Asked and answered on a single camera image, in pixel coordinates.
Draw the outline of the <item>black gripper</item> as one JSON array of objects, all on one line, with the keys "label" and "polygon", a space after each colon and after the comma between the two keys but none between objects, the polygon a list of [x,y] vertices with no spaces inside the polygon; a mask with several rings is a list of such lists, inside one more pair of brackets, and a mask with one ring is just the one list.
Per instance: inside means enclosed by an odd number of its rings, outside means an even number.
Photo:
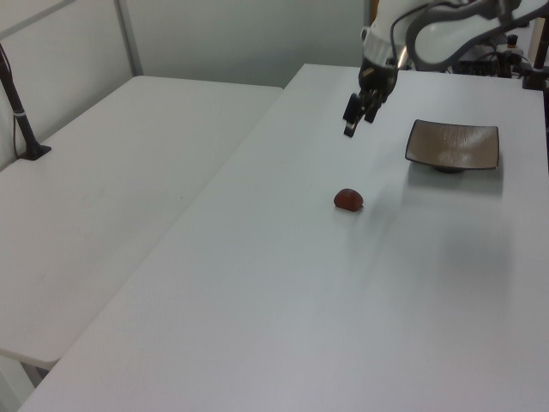
[{"label": "black gripper", "polygon": [[394,65],[374,64],[363,58],[359,71],[359,94],[352,94],[342,116],[345,121],[344,135],[353,137],[357,124],[364,114],[365,121],[372,124],[378,110],[395,89],[398,69]]}]

